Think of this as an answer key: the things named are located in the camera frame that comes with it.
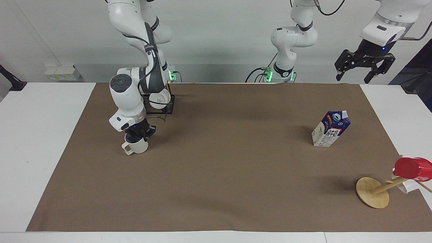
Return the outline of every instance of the mug handle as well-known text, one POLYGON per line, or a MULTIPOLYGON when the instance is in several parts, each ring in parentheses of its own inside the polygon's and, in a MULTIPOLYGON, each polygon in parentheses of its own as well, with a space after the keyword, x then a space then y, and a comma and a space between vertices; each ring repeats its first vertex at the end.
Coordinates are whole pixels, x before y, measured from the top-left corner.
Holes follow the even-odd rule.
POLYGON ((132 148, 131 148, 130 146, 129 146, 130 150, 126 150, 126 147, 127 147, 127 146, 129 146, 129 144, 128 144, 128 143, 124 143, 124 144, 121 145, 121 148, 124 150, 124 152, 125 152, 127 155, 131 155, 131 154, 133 154, 132 148))

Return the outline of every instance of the wooden pole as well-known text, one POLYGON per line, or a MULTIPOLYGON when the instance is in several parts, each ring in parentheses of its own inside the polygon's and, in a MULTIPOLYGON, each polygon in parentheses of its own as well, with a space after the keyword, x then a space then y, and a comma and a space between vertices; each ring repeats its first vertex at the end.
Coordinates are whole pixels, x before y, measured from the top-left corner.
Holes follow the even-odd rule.
POLYGON ((405 181, 407 181, 408 179, 405 179, 405 178, 402 178, 402 177, 397 177, 397 178, 395 178, 395 179, 393 179, 393 180, 391 180, 391 181, 388 181, 389 183, 387 183, 387 184, 383 184, 383 185, 381 185, 381 186, 378 186, 378 187, 375 187, 375 188, 373 188, 371 191, 370 191, 370 193, 371 194, 373 194, 373 195, 376 195, 376 194, 378 194, 378 193, 381 193, 381 192, 383 192, 383 191, 387 191, 388 189, 390 189, 390 188, 392 188, 392 187, 395 187, 395 186, 397 186, 397 185, 400 185, 400 184, 402 184, 402 183, 404 183, 405 181))

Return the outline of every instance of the black band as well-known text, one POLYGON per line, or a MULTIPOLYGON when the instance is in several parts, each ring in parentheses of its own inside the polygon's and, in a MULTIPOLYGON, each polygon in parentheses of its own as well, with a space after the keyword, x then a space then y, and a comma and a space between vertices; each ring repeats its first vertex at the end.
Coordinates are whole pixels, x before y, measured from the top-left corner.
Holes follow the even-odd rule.
POLYGON ((310 25, 308 25, 308 26, 306 26, 306 27, 301 27, 300 25, 297 25, 298 27, 299 27, 299 29, 301 30, 301 31, 308 31, 308 30, 310 30, 310 28, 312 28, 312 26, 314 25, 314 22, 312 21, 311 22, 311 24, 310 25))
POLYGON ((168 63, 165 62, 165 64, 162 66, 162 70, 165 71, 167 67, 168 67, 168 63))
POLYGON ((146 50, 146 52, 148 51, 158 51, 158 47, 156 45, 145 45, 144 49, 146 50))
POLYGON ((282 70, 276 66, 276 63, 274 63, 273 68, 278 74, 280 74, 281 77, 284 77, 284 78, 289 77, 289 75, 294 70, 294 67, 292 67, 290 70, 282 70))
POLYGON ((152 28, 152 31, 155 31, 156 30, 156 28, 159 26, 159 18, 156 16, 156 22, 155 22, 155 24, 151 27, 152 28))

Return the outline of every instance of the white mug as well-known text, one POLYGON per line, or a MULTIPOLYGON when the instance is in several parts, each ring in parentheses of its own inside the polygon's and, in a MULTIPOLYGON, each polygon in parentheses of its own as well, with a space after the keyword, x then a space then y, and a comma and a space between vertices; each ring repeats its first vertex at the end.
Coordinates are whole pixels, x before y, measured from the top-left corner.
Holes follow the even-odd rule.
POLYGON ((127 155, 131 155, 133 153, 144 153, 149 148, 149 143, 142 138, 139 142, 134 144, 125 142, 121 147, 127 155))

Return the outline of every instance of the red cup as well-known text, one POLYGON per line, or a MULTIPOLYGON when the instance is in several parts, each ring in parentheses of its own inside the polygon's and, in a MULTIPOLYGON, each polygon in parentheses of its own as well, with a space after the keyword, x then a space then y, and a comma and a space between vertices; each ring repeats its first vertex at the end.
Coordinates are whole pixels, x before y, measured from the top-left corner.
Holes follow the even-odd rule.
POLYGON ((400 158, 394 165, 395 176, 427 182, 432 179, 432 163, 423 158, 400 158))

